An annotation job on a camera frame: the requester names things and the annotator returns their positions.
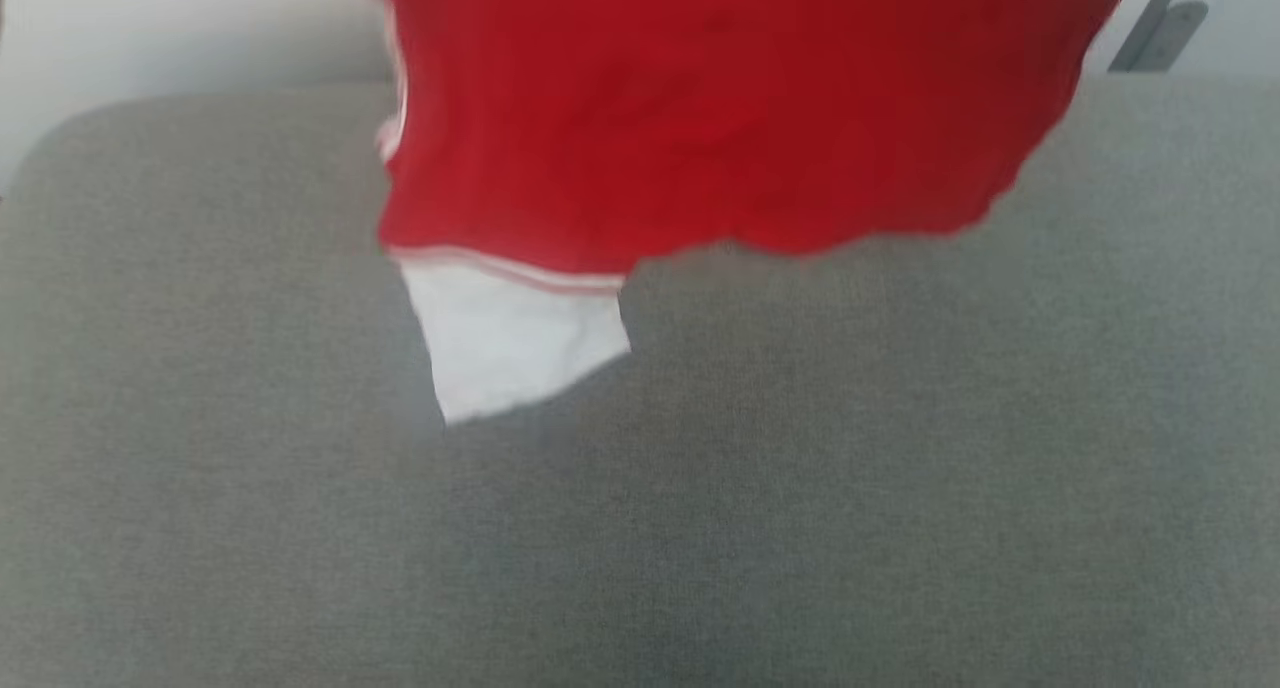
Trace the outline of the red and white garment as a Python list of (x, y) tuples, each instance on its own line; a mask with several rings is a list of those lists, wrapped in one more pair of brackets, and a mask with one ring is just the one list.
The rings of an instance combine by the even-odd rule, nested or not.
[(1121, 0), (381, 0), (379, 240), (447, 423), (631, 343), (640, 263), (980, 223)]

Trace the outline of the grey fabric sofa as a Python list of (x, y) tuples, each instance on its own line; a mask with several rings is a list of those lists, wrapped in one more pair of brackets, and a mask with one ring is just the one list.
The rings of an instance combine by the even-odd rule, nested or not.
[(1089, 79), (992, 217), (623, 292), (443, 423), (380, 84), (69, 120), (0, 205), (0, 688), (1280, 688), (1280, 82)]

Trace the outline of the dark grey metal bar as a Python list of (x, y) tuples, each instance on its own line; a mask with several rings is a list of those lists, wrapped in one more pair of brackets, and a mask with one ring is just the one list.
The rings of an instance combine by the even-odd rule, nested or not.
[(1091, 49), (1107, 74), (1167, 74), (1210, 17), (1210, 0), (1121, 0)]

